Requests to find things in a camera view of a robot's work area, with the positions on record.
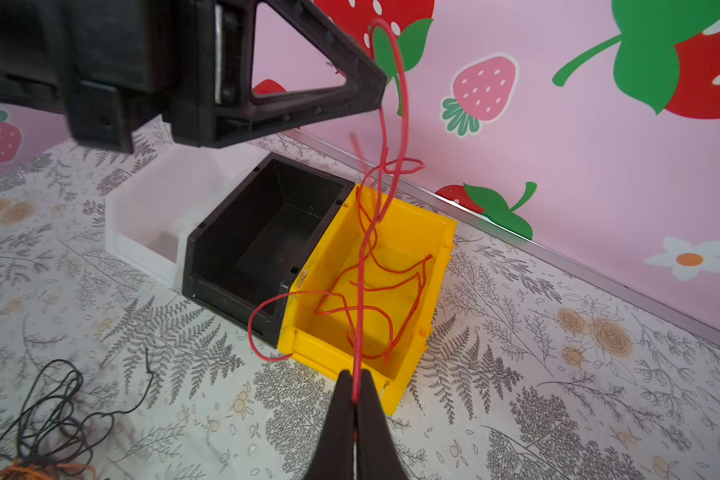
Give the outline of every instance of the wire bundle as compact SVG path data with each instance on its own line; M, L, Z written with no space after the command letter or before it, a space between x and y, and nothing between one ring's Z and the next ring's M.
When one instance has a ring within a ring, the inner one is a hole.
M322 316L322 315L330 315L332 313L336 312L342 312L344 311L347 316L347 321L349 323L349 328L351 331L350 333L347 333L347 339L350 343L350 345L353 346L353 349L355 351L354 355L354 363L352 368L352 378L353 378L353 386L352 386L352 400L357 403L358 398L360 397L360 378L361 378L361 372L362 372L362 360L368 359L377 359L381 356L384 356L384 360L386 362L389 361L389 356L392 352L392 349L396 347L400 339L402 338L402 334L405 330L405 327L407 326L410 319L413 317L414 312L416 311L416 308L418 307L418 303L421 299L422 292L424 291L424 286L426 285L426 263L432 258L432 255L428 255L423 260L417 262L416 264L413 264L409 268L405 270L391 270L383 265L381 265L378 260L376 259L373 251L378 243L378 232L376 231L376 226L384 219L384 216L387 213L387 210L389 209L390 205L392 204L392 200L394 199L395 194L398 190L398 184L400 181L401 175L405 174L412 174L415 173L422 168L424 168L424 162L421 160L416 160L412 158L406 158L405 157L405 151L408 148L408 125L409 125L409 115L408 115L408 83L405 80L405 72L403 67L403 60L402 56L400 54L400 48L397 43L397 35L395 35L392 31L392 27L390 27L389 24L387 24L384 20L380 18L376 18L371 25L371 56L375 58L375 52L374 52L374 44L373 44L373 38L374 38L374 30L376 28L383 28L387 36L389 37L391 43L392 43L392 52L394 53L394 62L397 65L398 74L400 76L400 100L402 104L402 132L401 132L401 142L400 142L400 151L398 152L398 158L394 161L387 162L387 156L388 156L388 146L387 146L387 130L386 130L386 123L384 122L384 111L379 108L379 120L382 125L382 157L379 161L379 165L371 168L363 178L362 182L360 183L360 186L356 190L356 196L357 196L357 205L358 205L358 220L360 221L360 227L363 230L364 236L360 245L360 251L358 252L358 263L357 265L350 266L349 268L345 269L343 272L341 272L338 277L336 278L336 281L333 283L330 291L321 291L321 290L303 290L299 292L288 292L283 293L278 296L274 296L273 298L267 300L266 302L259 305L254 311L251 313L250 318L248 319L248 340L251 346L251 349L254 351L255 354L258 355L258 357L266 362L279 362L281 360L287 360L291 357L291 354L280 356L277 358L270 358L267 356L264 356L261 354L256 346L253 344L253 319L256 317L256 314L261 311L262 308L269 305L269 303L276 302L282 298L286 298L290 295L297 295L299 293L302 294L319 294L322 295L322 298L320 300L320 303L318 304L318 307L316 309L316 315ZM360 158L360 160L365 161L362 150L360 149L359 142L354 134L350 136L352 140L352 144L355 148L355 151L357 153L357 156ZM409 169L403 168L403 163L407 161L410 163L413 163L414 166ZM365 209L365 207L362 206L361 198L362 198L362 190L365 187L365 182L368 181L368 179L372 178L374 172L378 172L378 194L376 197L376 204L375 204L375 210L374 215L371 216ZM388 193L386 201L382 205L382 179L383 175L391 175L392 176L392 186L390 188L390 191ZM367 226L364 226L363 224L363 217L365 217L366 221L368 222ZM369 289L365 286L365 261L371 257L371 259L375 262L377 266L379 266L384 271L391 273L391 274L406 274L407 272L412 271L417 266L422 266L422 272L416 272L406 280L404 280L401 283L398 283L397 285L393 286L385 286L377 289ZM352 285L356 286L358 289L358 300L357 305L353 307L349 307L347 304L347 300L341 293L333 292L333 289L336 288L336 285L347 272L357 269L358 271L358 282L353 283L350 282ZM400 331L395 336L393 331L393 324L392 319L389 317L389 315L384 312L384 310L379 309L376 306L368 306L365 305L365 292L373 292L373 291L379 291L379 290L393 290L395 288L399 288L400 286L403 286L404 284L413 281L416 279L418 282L418 294L416 295L416 298L413 302L413 306L411 310L408 312L408 316L405 318L405 321L403 322ZM335 309L335 310L328 310L328 311L320 311L320 308L323 306L323 304L326 302L326 299L330 296L336 296L338 297L344 307ZM357 322L356 325L352 322L352 316L350 315L350 311L354 310L357 312ZM362 344L363 344L363 317L364 312L366 310L372 310L375 312L381 313L384 318L389 323L389 343L385 350L380 352L379 354L373 355L373 356L366 356L363 355L362 352Z
M0 478L11 480L55 480L90 472L96 479L96 470L90 465L94 457L94 448L102 443L115 426L115 415L127 415L141 406L152 386L154 372L149 368L149 352L144 351L146 372L150 374L141 400L129 410L113 412L93 412L77 420L75 414L76 396L83 389L83 373L67 360L51 360L38 373L32 383L27 398L21 406L21 413L0 435L3 439L16 429L16 452L13 457L0 453L0 460L10 463L0 470ZM60 381L53 379L49 370L67 366L70 371ZM38 394L35 389L40 379L47 377L58 385L51 392L42 395L36 402L30 400ZM87 435L93 426L89 421L95 418L108 418L110 425L96 441L91 442Z

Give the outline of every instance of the pink wall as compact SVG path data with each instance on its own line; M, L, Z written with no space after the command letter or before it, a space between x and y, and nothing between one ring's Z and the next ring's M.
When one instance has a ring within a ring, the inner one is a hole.
M67 121L62 115L3 104L0 104L0 110L8 113L6 123L17 127L21 136L15 156L7 162L0 162L0 174L70 137Z
M394 3L379 1L382 7ZM336 8L345 2L329 3ZM370 2L348 7L367 9ZM692 245L720 240L720 119L668 110L657 115L624 94L614 81L619 46L586 62L564 87L552 83L568 61L620 33L608 2L449 0L435 3L432 18L422 59L407 73L408 155L427 164L414 181L430 190L464 182L488 187L509 205L526 182L535 182L537 193L518 211L533 226L535 241L720 329L720 273L701 271L680 281L673 271L698 267L669 268L678 255L692 253L691 246L674 249L669 260L652 260L666 266L645 262L664 253L668 236ZM325 83L330 72L304 67L321 64L313 49L292 42L294 33L281 33L276 26L282 20L262 15L259 21L268 34L257 40L266 63L257 67L255 82L271 78L288 90ZM519 65L506 111L477 134L460 138L446 131L441 105L452 96L454 76L497 52ZM681 64L682 74L689 68L696 66ZM391 83L384 96L391 131L399 125L397 105ZM366 154L380 149L376 114L304 130L346 150L348 133L355 131ZM720 270L713 258L720 258L720 243L715 246L711 253L699 250L702 267Z

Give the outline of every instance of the green stem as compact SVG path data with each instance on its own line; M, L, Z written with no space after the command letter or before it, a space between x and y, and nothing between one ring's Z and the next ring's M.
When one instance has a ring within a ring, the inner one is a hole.
M394 84L398 88L398 116L403 116L403 99L400 96L400 78L397 75L394 76Z
M552 77L552 83L556 84L558 87L564 86L565 82L568 81L568 77L571 76L573 72L576 72L576 69L578 67L583 65L587 60L602 52L606 48L619 42L621 42L621 34L618 34L615 37L605 40L603 43L590 48L585 53L582 53L578 57L566 63L564 67L558 70L554 77Z
M525 205L525 202L530 200L531 197L534 196L536 193L536 188L538 186L534 182L525 182L525 193L523 194L523 197L521 197L518 202L509 209L510 212L514 212L521 206Z

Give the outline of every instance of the robotic arm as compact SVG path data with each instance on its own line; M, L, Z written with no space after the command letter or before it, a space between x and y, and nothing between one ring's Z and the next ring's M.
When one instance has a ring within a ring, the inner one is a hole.
M261 0L0 0L0 103L67 115L81 144L131 153L158 114L182 144L221 148L375 110L387 78L309 0L266 0L346 76L251 90Z

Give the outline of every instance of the white plastic container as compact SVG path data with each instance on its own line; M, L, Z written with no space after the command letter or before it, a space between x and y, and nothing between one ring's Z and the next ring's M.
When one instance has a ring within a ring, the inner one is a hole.
M106 196L106 251L181 293L186 238L268 154L174 145Z

